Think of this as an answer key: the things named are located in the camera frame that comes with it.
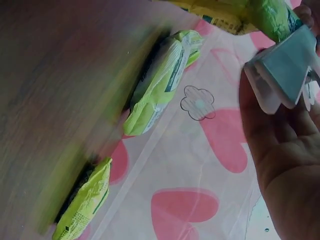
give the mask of wooden table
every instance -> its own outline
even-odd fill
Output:
[[[197,21],[146,0],[1,1],[0,239],[51,239],[86,157],[121,138],[157,38]]]

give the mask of transparent plastic sheet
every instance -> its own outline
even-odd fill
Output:
[[[117,146],[109,197],[91,222],[97,231],[80,240],[279,239],[238,107],[243,64],[273,42],[203,20],[195,30],[205,37],[199,60],[154,128]]]

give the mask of snack package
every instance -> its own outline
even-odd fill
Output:
[[[203,39],[194,30],[166,38],[138,83],[130,101],[130,115],[123,124],[127,136],[147,132],[173,98],[184,69],[199,57]]]
[[[283,0],[166,0],[233,35],[262,31],[276,43],[302,26]]]
[[[83,233],[109,194],[112,158],[97,166],[88,163],[80,175],[76,190],[64,204],[52,240],[74,240]]]

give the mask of wet wipes pack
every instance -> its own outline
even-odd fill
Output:
[[[66,202],[52,240],[74,240],[83,233],[109,195],[109,176],[112,158],[98,165],[88,163],[80,182]]]
[[[165,1],[196,14],[233,35],[260,30],[276,43],[284,40],[302,25],[297,15],[283,0]]]
[[[199,57],[203,39],[194,30],[166,38],[130,101],[130,115],[123,124],[127,136],[147,132],[174,97],[186,67]]]

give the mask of pink heart pattern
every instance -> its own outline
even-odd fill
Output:
[[[240,111],[222,108],[215,111],[213,119],[200,121],[204,134],[219,162],[232,173],[242,173],[248,156],[241,146],[246,143]]]
[[[157,191],[151,199],[153,229],[158,240],[199,240],[191,223],[216,215],[219,200],[202,188],[170,188]]]
[[[268,38],[263,32],[261,31],[254,31],[250,33],[250,38],[256,47],[257,50],[260,49],[267,49],[275,44],[270,38]]]
[[[118,143],[111,157],[112,166],[110,170],[109,183],[110,185],[115,185],[124,179],[129,168],[128,151],[123,140]]]

